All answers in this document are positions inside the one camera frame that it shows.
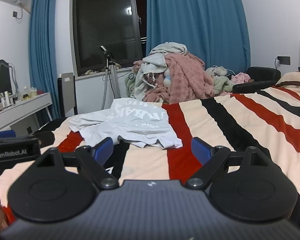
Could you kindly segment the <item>blue curtain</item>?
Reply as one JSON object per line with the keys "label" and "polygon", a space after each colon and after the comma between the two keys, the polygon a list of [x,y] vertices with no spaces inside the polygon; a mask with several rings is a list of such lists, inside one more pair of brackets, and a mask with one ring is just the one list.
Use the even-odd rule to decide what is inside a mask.
{"label": "blue curtain", "polygon": [[165,42],[187,46],[206,67],[235,73],[251,64],[242,0],[146,0],[146,50]]}
{"label": "blue curtain", "polygon": [[29,25],[31,86],[50,93],[51,117],[60,117],[55,51],[56,0],[32,0]]}

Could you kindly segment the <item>grey white hoodie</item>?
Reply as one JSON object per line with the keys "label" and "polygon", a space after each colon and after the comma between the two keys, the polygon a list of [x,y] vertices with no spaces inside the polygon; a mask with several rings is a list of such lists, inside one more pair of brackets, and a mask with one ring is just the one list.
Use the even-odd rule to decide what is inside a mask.
{"label": "grey white hoodie", "polygon": [[176,42],[165,42],[154,47],[148,56],[134,62],[125,79],[127,96],[143,100],[148,90],[158,87],[158,76],[168,70],[165,55],[169,53],[185,55],[187,52],[186,45]]}

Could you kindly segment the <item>dark window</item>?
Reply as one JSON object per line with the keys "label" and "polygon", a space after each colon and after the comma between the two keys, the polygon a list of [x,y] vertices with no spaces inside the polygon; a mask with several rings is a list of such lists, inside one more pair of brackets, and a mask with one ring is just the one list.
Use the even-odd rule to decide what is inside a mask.
{"label": "dark window", "polygon": [[146,0],[72,0],[78,76],[104,71],[109,50],[120,67],[146,55]]}

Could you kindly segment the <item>left blue curtain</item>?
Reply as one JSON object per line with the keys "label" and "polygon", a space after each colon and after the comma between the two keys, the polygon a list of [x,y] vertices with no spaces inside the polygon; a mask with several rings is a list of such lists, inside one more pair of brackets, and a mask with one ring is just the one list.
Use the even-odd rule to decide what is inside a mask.
{"label": "left blue curtain", "polygon": [[50,93],[51,117],[60,117],[55,51],[56,0],[32,0],[29,25],[31,86]]}

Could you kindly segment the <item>white dressing table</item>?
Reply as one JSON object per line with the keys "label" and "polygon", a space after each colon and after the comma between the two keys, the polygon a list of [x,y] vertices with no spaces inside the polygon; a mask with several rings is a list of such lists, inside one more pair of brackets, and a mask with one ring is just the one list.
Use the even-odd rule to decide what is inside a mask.
{"label": "white dressing table", "polygon": [[0,131],[12,129],[16,135],[29,135],[39,129],[36,113],[45,110],[49,121],[52,116],[49,106],[52,105],[50,93],[43,93],[34,98],[17,101],[15,105],[0,111]]}

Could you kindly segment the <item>silver tripod with phone holder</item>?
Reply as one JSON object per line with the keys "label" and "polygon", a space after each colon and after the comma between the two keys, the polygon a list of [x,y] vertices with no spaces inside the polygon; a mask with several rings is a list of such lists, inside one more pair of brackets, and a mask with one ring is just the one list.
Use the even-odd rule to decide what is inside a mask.
{"label": "silver tripod with phone holder", "polygon": [[102,100],[101,109],[104,110],[106,106],[106,98],[107,98],[107,88],[108,83],[110,83],[111,91],[113,92],[114,99],[121,98],[117,69],[116,69],[116,61],[113,54],[107,50],[104,46],[100,46],[105,58],[106,58],[106,67],[105,67],[105,75],[104,75],[104,93]]}

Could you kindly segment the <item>cosmetic bottles on table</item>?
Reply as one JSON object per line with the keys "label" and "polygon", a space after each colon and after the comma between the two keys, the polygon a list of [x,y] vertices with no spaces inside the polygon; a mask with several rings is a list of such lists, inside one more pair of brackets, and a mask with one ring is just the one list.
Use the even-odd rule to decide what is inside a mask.
{"label": "cosmetic bottles on table", "polygon": [[19,94],[11,94],[10,92],[0,93],[0,111],[5,110],[8,107],[16,106],[21,103],[26,103],[30,100],[38,98],[38,96],[43,95],[44,92],[37,90],[35,87],[27,88],[24,87],[24,92]]}

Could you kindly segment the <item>pink fluffy blanket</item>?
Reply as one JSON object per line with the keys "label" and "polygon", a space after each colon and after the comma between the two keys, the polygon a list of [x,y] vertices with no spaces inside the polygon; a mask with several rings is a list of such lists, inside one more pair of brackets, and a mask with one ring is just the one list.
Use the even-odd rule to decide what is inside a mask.
{"label": "pink fluffy blanket", "polygon": [[148,90],[141,101],[173,104],[215,96],[213,78],[201,59],[191,53],[169,53],[165,60],[168,70],[158,76],[158,87]]}

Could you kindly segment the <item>pale green garment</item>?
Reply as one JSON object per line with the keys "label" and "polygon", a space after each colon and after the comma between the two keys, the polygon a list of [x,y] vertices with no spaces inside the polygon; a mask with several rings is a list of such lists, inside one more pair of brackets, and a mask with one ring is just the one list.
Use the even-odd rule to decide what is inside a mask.
{"label": "pale green garment", "polygon": [[233,83],[228,78],[228,70],[223,66],[213,66],[207,68],[207,73],[209,73],[214,81],[214,93],[215,96],[219,96],[226,93],[232,93]]}

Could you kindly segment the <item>small pink garment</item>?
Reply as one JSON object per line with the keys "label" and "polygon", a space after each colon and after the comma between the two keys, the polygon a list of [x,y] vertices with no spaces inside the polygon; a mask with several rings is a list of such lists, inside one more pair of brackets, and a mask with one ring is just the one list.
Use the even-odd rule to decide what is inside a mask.
{"label": "small pink garment", "polygon": [[231,82],[234,85],[239,85],[239,84],[243,84],[243,83],[248,83],[250,81],[250,76],[246,73],[240,72],[236,75],[233,75],[231,77]]}

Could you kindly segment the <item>black wall socket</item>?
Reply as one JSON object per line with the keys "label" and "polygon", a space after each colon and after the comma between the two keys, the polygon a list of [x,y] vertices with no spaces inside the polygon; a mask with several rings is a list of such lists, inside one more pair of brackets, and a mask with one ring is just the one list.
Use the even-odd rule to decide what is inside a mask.
{"label": "black wall socket", "polygon": [[279,64],[287,66],[291,65],[290,56],[278,56],[277,60],[279,61]]}

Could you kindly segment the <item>striped fleece bed blanket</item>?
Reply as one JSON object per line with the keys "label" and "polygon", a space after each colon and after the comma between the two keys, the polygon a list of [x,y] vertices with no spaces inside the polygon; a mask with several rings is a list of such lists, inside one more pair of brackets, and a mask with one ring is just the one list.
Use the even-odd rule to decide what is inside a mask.
{"label": "striped fleece bed blanket", "polygon": [[299,197],[290,218],[300,227],[300,72],[287,73],[273,87],[255,93],[193,100],[165,105],[164,109],[182,148],[116,145],[105,168],[119,182],[187,181],[200,168],[191,152],[195,137],[234,151],[254,146],[269,155],[294,183]]}

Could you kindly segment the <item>right blue curtain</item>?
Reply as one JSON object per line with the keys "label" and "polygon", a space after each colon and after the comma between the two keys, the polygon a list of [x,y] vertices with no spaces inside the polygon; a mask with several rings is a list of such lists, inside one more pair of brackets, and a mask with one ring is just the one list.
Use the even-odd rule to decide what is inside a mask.
{"label": "right blue curtain", "polygon": [[251,64],[242,0],[146,0],[146,50],[165,42],[187,46],[206,67],[235,73]]}

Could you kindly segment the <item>grey black chair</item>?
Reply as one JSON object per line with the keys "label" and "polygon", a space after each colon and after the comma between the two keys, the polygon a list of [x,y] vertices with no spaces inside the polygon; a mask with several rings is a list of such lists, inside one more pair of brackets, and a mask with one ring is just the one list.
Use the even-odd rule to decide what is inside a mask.
{"label": "grey black chair", "polygon": [[58,98],[61,117],[70,110],[74,110],[74,115],[78,114],[76,100],[75,76],[73,73],[63,73],[57,79]]}

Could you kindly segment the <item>white t-shirt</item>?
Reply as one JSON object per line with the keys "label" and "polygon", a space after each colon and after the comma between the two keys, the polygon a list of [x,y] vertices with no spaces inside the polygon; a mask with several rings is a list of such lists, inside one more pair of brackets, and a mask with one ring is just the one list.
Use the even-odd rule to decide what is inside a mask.
{"label": "white t-shirt", "polygon": [[115,145],[122,140],[140,148],[183,146],[165,109],[132,98],[115,99],[109,109],[73,116],[69,128],[89,146],[96,146],[105,138],[111,138]]}

